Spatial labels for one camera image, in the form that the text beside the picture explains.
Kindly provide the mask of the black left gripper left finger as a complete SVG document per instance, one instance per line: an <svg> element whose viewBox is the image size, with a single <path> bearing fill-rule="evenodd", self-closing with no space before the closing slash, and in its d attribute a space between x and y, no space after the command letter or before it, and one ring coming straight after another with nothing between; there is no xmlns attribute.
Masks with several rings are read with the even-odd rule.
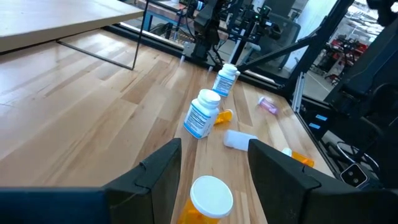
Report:
<svg viewBox="0 0 398 224"><path fill-rule="evenodd" d="M170 224L180 180L182 142L174 138L104 185L111 224Z"/></svg>

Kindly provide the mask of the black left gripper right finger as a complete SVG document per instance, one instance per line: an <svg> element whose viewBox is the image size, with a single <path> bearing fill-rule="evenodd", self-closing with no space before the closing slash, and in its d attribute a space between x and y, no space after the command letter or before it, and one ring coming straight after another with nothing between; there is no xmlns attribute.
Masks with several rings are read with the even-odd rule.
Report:
<svg viewBox="0 0 398 224"><path fill-rule="evenodd" d="M310 200L322 172L251 139L248 161L268 224L325 224L322 203Z"/></svg>

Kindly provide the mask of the small orange pill bottle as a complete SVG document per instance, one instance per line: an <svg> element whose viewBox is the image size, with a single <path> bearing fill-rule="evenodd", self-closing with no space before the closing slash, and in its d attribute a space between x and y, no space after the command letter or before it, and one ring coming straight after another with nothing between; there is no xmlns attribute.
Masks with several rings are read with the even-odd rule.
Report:
<svg viewBox="0 0 398 224"><path fill-rule="evenodd" d="M314 165L315 165L315 161L314 160L312 160L311 158L306 157L306 156L304 156L304 155L302 155L302 154L300 154L298 152L295 152L295 151L291 150L288 147L284 148L282 150L282 153L284 153L285 155L287 155L287 156L289 156L289 157L301 162L302 164L305 164L306 166L314 167Z"/></svg>
<svg viewBox="0 0 398 224"><path fill-rule="evenodd" d="M222 124L222 123L227 123L230 122L233 119L233 111L228 109L220 112L215 120L215 124Z"/></svg>

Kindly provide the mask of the wide orange pill bottle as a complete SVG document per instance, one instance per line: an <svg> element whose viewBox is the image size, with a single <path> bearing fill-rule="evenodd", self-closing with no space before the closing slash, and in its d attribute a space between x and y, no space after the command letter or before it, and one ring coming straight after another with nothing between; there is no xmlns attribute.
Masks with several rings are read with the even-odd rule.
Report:
<svg viewBox="0 0 398 224"><path fill-rule="evenodd" d="M177 224L218 224L231 213L233 205L233 194L222 180L200 176L190 187Z"/></svg>

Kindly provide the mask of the white bottle blue label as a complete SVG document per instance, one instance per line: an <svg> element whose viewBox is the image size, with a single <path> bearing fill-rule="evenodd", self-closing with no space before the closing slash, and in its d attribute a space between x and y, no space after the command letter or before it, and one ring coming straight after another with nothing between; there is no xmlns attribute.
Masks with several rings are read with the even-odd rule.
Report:
<svg viewBox="0 0 398 224"><path fill-rule="evenodd" d="M183 122L184 128L197 139L207 137L220 112L220 101L220 95L213 90L200 90L198 96L190 103Z"/></svg>
<svg viewBox="0 0 398 224"><path fill-rule="evenodd" d="M227 97L239 75L240 72L235 65L225 63L217 73L212 90L220 96Z"/></svg>

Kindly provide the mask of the plain white bottle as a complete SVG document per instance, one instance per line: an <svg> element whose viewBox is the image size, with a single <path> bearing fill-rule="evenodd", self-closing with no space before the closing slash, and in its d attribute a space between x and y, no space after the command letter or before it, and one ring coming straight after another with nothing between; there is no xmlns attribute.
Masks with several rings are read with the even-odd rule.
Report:
<svg viewBox="0 0 398 224"><path fill-rule="evenodd" d="M228 129L224 134L223 144L226 147L230 147L240 151L247 151L249 141L251 139L258 139L258 137L251 134Z"/></svg>

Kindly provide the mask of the pink pill bottle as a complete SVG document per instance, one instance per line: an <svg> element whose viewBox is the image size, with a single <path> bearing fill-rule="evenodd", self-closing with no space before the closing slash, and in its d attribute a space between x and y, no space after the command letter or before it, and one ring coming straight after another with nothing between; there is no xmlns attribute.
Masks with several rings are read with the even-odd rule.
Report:
<svg viewBox="0 0 398 224"><path fill-rule="evenodd" d="M264 108L265 110L270 112L271 114L277 114L278 113L278 108L274 104L273 100L268 98L268 97L265 97L265 96L260 97L257 104L261 108Z"/></svg>

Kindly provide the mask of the wooden shelf black metal legs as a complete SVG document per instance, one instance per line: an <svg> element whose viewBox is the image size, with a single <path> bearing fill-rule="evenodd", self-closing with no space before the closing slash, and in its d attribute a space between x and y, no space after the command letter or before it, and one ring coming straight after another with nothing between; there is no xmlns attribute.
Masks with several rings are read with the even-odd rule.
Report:
<svg viewBox="0 0 398 224"><path fill-rule="evenodd" d="M142 17L144 11L120 0L0 0L0 65L16 52L56 42L115 66L133 70L62 39Z"/></svg>

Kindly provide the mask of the black background robot rig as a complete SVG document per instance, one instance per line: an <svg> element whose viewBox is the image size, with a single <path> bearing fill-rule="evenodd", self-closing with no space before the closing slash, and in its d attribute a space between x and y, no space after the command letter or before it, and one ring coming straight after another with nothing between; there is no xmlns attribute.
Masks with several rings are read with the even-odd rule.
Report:
<svg viewBox="0 0 398 224"><path fill-rule="evenodd" d="M226 28L223 32L228 39L236 42L229 63L236 63L239 55L247 43L259 44L262 37L279 40L281 30L269 19L271 8L268 6L254 7L253 4L243 5L244 0L231 0L226 12Z"/></svg>

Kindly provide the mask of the blue-legged table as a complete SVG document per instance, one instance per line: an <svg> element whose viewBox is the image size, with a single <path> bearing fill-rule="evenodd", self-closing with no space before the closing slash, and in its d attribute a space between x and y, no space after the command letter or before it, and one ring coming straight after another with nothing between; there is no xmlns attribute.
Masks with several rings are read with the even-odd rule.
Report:
<svg viewBox="0 0 398 224"><path fill-rule="evenodd" d="M193 20L185 19L187 6L176 3L174 0L135 0L135 5L146 9L144 16L144 29L149 31L157 22L171 23L174 26L193 28Z"/></svg>

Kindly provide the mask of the black box blue labels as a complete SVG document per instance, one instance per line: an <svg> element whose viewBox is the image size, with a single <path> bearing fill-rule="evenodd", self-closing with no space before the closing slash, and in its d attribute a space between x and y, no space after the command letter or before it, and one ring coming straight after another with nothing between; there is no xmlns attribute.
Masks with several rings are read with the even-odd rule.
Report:
<svg viewBox="0 0 398 224"><path fill-rule="evenodd" d="M336 118L336 111L329 105L309 103L303 105L300 115L317 140L330 130Z"/></svg>

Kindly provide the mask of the red tool cart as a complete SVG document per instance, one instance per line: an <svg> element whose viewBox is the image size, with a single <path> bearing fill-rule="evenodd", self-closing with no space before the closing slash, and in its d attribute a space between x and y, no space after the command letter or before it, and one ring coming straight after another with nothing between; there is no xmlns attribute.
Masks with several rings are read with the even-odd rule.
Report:
<svg viewBox="0 0 398 224"><path fill-rule="evenodd" d="M368 49L368 45L362 44L358 39L347 39L345 35L339 35L326 46L322 68L326 70L324 79L330 81L333 86L338 84Z"/></svg>

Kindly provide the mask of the black office chair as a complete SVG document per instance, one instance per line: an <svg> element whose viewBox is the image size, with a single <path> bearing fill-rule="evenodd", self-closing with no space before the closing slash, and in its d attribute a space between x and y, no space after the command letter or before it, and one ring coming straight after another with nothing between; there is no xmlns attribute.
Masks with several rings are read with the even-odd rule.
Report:
<svg viewBox="0 0 398 224"><path fill-rule="evenodd" d="M376 37L327 96L333 134L369 155L387 188L398 188L398 18Z"/></svg>

